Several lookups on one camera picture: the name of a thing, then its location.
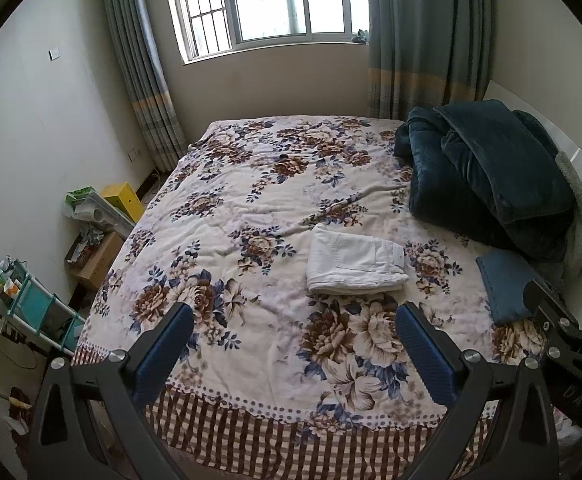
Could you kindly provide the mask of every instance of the curtain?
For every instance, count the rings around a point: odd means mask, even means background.
[[[369,0],[369,18],[370,117],[482,98],[492,0]]]
[[[104,0],[108,26],[133,110],[160,171],[173,170],[187,142],[175,115],[145,0]]]

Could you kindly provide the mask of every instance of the floral blanket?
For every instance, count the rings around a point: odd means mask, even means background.
[[[399,121],[217,121],[180,160],[122,247],[75,363],[129,348],[175,301],[195,331],[147,415],[172,452],[258,479],[398,476],[445,409],[395,335],[413,301],[461,348],[517,363],[542,348],[531,322],[494,329],[475,258],[487,247],[417,221]],[[311,229],[404,246],[409,282],[371,296],[311,295]],[[472,464],[493,407],[458,465]]]

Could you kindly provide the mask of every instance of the metal screw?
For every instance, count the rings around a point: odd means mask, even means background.
[[[59,370],[64,366],[64,362],[65,361],[63,357],[56,357],[55,359],[53,359],[53,361],[51,361],[51,367],[53,368],[53,370]]]
[[[112,351],[108,355],[108,360],[111,361],[112,363],[119,363],[125,357],[126,357],[126,351],[124,351],[122,349],[117,349],[117,350]]]
[[[477,363],[481,357],[480,352],[477,350],[467,350],[463,355],[465,356],[465,360],[470,363]]]
[[[533,359],[533,357],[527,357],[525,359],[525,366],[527,368],[531,368],[532,370],[535,370],[536,368],[538,368],[538,361]]]

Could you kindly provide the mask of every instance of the folded white jeans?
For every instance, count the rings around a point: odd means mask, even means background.
[[[382,238],[329,231],[320,223],[311,232],[306,285],[322,294],[373,294],[399,290],[404,248]]]

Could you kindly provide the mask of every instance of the wall socket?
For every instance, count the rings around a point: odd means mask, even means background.
[[[137,146],[133,148],[130,152],[128,152],[129,160],[133,162],[136,158],[140,156],[140,148]]]

